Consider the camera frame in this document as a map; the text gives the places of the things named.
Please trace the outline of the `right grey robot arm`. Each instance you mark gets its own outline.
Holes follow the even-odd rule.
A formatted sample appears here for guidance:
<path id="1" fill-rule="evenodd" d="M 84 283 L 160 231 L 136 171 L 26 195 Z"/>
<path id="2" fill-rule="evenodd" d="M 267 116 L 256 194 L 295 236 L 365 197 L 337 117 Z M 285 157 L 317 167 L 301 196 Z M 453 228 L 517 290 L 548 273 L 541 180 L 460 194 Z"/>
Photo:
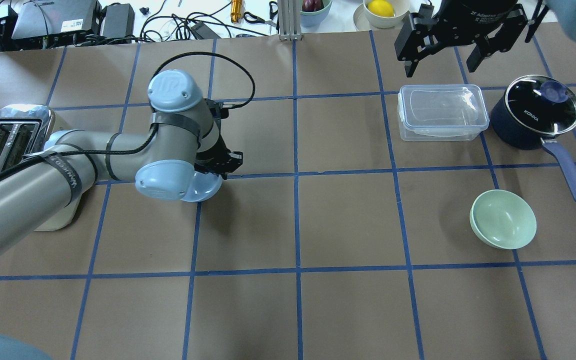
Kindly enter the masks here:
<path id="1" fill-rule="evenodd" d="M 438 9 L 431 2 L 422 3 L 404 18 L 394 41 L 395 54 L 411 78 L 426 57 L 473 44 L 466 60 L 473 73 L 484 59 L 511 50 L 522 34 L 530 42 L 549 12 L 576 42 L 576 0 L 538 0 L 531 17 L 517 0 L 442 0 Z"/>

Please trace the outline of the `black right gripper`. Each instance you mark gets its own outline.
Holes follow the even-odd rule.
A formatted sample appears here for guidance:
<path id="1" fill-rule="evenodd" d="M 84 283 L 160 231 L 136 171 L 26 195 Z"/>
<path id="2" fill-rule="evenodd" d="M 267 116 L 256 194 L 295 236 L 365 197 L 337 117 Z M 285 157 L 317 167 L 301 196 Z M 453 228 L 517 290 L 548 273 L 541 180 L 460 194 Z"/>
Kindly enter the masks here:
<path id="1" fill-rule="evenodd" d="M 443 0 L 438 11 L 421 4 L 407 14 L 394 42 L 407 78 L 429 55 L 447 47 L 475 44 L 466 60 L 475 72 L 495 52 L 507 52 L 528 25 L 526 12 L 516 0 Z"/>

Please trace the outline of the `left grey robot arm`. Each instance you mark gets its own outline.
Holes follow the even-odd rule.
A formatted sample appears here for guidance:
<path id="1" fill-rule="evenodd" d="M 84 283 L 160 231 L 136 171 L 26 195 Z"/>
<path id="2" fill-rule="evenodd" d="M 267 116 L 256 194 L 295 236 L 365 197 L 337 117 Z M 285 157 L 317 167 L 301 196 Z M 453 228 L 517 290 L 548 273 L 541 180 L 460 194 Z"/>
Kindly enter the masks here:
<path id="1" fill-rule="evenodd" d="M 226 110 L 204 98 L 187 71 L 154 75 L 147 95 L 153 114 L 146 136 L 59 131 L 0 178 L 0 256 L 98 182 L 133 182 L 149 198 L 199 202 L 242 166 L 242 152 L 221 135 Z"/>

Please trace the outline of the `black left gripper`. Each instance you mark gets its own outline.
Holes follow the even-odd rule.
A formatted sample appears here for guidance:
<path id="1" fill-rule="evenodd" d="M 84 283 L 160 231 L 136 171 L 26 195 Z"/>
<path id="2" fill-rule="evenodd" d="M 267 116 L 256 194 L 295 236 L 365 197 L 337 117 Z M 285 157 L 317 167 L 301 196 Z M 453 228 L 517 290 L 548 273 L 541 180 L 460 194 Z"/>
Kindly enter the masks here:
<path id="1" fill-rule="evenodd" d="M 194 170 L 201 174 L 215 174 L 223 180 L 243 165 L 243 152 L 232 151 L 226 146 L 221 133 L 222 120 L 229 117 L 229 109 L 221 101 L 205 100 L 212 116 L 212 127 L 202 138 L 196 154 Z"/>

